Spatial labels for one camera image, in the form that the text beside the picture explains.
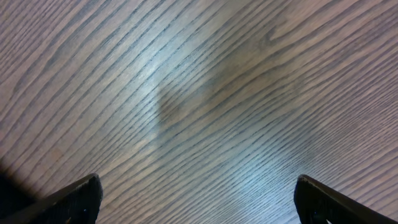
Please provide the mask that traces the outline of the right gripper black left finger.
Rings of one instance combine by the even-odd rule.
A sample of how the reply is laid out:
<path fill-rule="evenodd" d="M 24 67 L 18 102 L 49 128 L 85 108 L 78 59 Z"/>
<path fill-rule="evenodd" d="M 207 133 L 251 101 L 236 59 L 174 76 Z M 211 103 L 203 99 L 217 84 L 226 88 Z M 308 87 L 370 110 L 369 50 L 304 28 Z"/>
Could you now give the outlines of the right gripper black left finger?
<path fill-rule="evenodd" d="M 87 175 L 40 200 L 1 174 L 1 224 L 95 224 L 102 198 L 97 174 Z"/>

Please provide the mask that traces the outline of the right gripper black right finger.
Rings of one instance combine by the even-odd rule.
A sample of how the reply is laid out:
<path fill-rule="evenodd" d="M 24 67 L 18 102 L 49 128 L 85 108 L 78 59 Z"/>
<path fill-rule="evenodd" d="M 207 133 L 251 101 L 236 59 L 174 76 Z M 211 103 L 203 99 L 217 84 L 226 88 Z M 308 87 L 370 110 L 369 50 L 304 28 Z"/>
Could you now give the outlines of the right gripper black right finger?
<path fill-rule="evenodd" d="M 294 204 L 301 223 L 397 224 L 307 175 L 297 179 Z"/>

